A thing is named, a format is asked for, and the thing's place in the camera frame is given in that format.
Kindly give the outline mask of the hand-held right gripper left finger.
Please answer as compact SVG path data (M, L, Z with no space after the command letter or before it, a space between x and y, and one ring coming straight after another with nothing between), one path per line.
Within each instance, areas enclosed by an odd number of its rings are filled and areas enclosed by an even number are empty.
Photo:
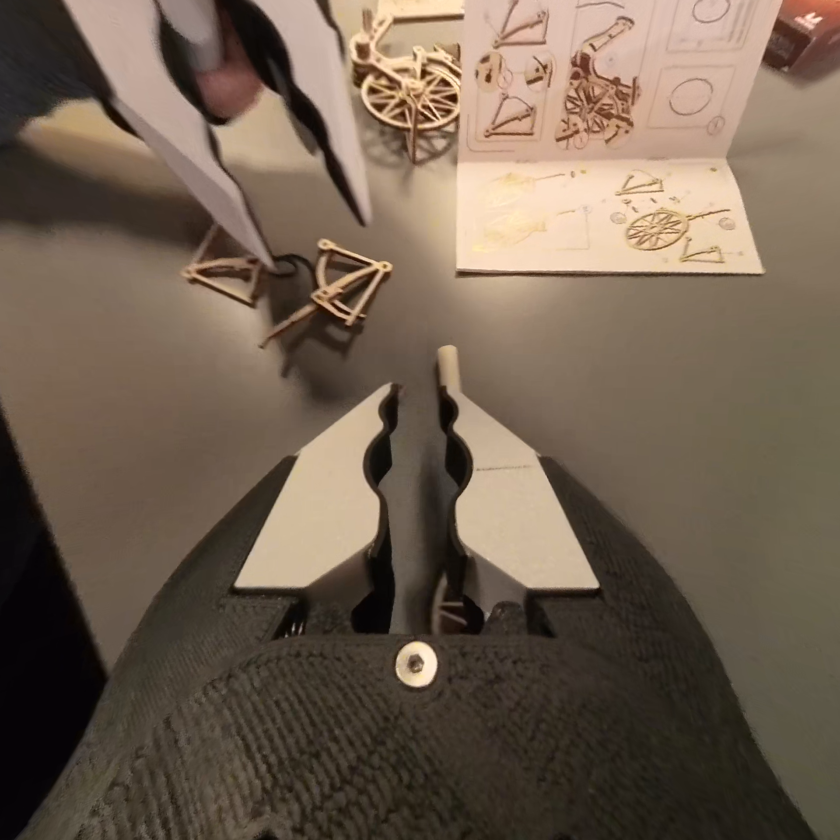
M350 613L361 634L387 634L395 577L381 483L392 467L400 387L387 383L293 456L234 583Z

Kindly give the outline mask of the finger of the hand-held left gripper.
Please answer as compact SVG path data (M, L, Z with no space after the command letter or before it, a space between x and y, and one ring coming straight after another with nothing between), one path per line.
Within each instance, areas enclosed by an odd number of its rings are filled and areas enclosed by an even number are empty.
M108 83L109 103L246 251L274 266L245 196L217 155L210 123L176 85L161 24L185 42L188 70L215 70L224 42L215 2L69 1L74 24Z
M373 218L345 66L328 2L263 1L261 74L321 152L332 183L362 226Z

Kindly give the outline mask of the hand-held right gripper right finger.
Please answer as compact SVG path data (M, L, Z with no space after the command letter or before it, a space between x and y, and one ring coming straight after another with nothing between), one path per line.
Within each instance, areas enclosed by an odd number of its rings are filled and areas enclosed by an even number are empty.
M463 593L484 614L532 595L595 595L600 583L535 449L460 391L439 388L449 515Z

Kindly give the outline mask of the small wooden spoked wheel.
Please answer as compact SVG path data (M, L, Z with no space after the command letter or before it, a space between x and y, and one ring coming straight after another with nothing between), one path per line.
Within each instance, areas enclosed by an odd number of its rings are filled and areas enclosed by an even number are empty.
M429 606L432 635L478 635L484 626L484 613L467 596L457 593L442 571L434 586Z

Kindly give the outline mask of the black rubber band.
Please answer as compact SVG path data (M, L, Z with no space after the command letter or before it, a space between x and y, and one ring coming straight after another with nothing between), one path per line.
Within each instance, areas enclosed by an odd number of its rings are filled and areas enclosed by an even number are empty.
M311 283L317 285L316 269L310 259L298 254L283 254L273 255L273 270L271 275L278 279L290 279L297 277L301 273L305 275Z

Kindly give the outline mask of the small wooden triangle frame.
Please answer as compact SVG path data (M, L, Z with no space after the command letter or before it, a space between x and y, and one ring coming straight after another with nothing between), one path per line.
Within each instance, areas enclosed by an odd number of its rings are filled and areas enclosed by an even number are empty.
M267 266L243 251L217 223L212 223L181 276L189 284L254 308L270 276Z

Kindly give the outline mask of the person's left forearm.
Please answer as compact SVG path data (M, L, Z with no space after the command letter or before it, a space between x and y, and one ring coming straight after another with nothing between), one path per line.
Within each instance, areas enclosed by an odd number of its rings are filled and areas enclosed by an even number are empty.
M110 89L62 1L1 2L1 146L64 102Z

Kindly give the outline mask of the wooden wheeled model assembly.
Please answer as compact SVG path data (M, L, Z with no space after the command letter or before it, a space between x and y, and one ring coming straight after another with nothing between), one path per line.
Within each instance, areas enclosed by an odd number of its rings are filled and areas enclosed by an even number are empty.
M363 7L361 27L351 36L353 84L364 109L381 126L402 135L408 160L436 155L433 140L451 136L460 114L462 80L459 43L415 46L410 55L388 56L382 41L395 24L391 14Z

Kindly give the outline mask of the person's left hand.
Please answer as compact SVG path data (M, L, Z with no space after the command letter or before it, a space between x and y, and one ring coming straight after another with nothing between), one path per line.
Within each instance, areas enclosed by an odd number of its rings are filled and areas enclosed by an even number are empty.
M241 117L258 101L263 84L252 64L229 60L215 70L196 71L196 85L206 110L220 122Z

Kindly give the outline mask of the wooden part sheet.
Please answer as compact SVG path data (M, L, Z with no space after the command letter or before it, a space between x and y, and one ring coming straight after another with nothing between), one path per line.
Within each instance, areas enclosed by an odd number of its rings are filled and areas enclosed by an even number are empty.
M376 13L396 22L436 22L463 18L465 5L465 1L378 1Z

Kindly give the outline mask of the paper instruction booklet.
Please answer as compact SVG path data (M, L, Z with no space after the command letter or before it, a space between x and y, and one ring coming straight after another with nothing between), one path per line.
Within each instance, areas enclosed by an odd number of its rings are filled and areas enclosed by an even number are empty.
M764 269L728 153L781 2L465 2L456 268Z

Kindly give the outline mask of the dark cardboard box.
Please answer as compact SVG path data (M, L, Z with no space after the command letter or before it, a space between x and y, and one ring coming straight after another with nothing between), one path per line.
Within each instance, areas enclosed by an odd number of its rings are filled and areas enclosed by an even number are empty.
M783 1L763 63L800 81L838 69L839 1Z

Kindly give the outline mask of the wooden triangle frame with lever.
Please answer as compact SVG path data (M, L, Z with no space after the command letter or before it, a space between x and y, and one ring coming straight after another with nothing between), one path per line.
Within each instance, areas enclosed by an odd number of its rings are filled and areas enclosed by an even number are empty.
M308 302L258 343L261 350L317 313L330 315L347 330L354 329L368 317L376 293L394 270L393 263L386 259L364 256L328 238L321 238L317 248L317 258L308 263L313 283Z

